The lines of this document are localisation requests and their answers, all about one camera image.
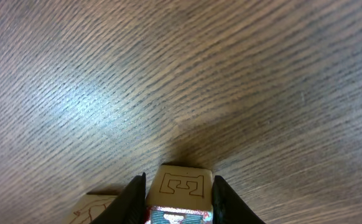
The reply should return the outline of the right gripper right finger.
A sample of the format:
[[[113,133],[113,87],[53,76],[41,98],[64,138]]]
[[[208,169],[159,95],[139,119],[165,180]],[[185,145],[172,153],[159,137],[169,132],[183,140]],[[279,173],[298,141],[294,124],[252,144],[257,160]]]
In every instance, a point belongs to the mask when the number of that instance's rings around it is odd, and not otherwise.
[[[211,194],[214,224],[265,224],[222,176],[215,176]]]

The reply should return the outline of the yellow sided wooden block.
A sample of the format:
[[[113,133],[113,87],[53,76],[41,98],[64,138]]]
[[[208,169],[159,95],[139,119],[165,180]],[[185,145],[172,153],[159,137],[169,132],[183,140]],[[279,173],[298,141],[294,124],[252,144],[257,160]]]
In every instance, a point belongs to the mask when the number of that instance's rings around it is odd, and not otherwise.
[[[116,195],[84,195],[72,207],[62,224],[90,224],[116,197]]]

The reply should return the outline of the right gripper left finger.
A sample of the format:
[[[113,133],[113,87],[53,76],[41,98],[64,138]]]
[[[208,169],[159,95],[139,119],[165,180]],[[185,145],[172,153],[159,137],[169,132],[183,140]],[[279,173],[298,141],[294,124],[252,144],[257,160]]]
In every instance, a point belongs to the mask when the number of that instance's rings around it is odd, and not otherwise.
[[[135,176],[91,224],[143,224],[146,212],[146,174]]]

